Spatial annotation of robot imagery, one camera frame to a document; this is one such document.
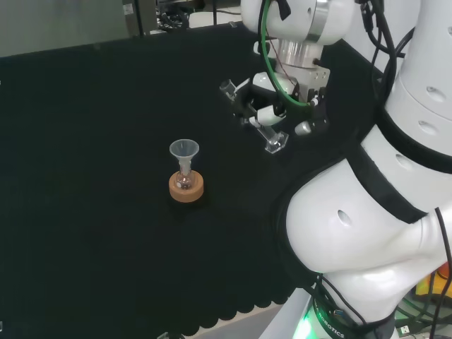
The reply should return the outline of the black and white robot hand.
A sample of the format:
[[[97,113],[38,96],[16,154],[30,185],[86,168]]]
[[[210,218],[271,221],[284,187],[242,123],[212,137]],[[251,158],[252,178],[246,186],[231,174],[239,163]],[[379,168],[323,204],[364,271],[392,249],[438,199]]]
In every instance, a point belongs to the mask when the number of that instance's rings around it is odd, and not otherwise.
[[[310,88],[307,97],[300,97],[301,89],[294,78],[277,75],[283,90],[294,100],[305,103],[300,107],[283,102],[273,87],[268,74],[257,73],[241,83],[232,93],[236,117],[255,127],[273,126],[286,121],[298,136],[323,133],[329,127],[326,113],[326,88]]]

